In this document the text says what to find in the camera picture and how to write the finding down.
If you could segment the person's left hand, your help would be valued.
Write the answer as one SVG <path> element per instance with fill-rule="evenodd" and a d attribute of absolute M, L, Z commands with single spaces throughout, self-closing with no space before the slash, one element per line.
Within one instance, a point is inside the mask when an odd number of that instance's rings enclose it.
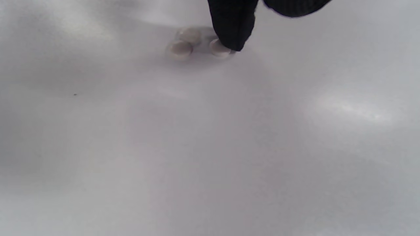
<path fill-rule="evenodd" d="M 329 0 L 264 0 L 265 6 L 288 18 L 303 17 L 322 9 Z M 216 36 L 226 48 L 240 52 L 255 25 L 257 0 L 209 0 Z"/>

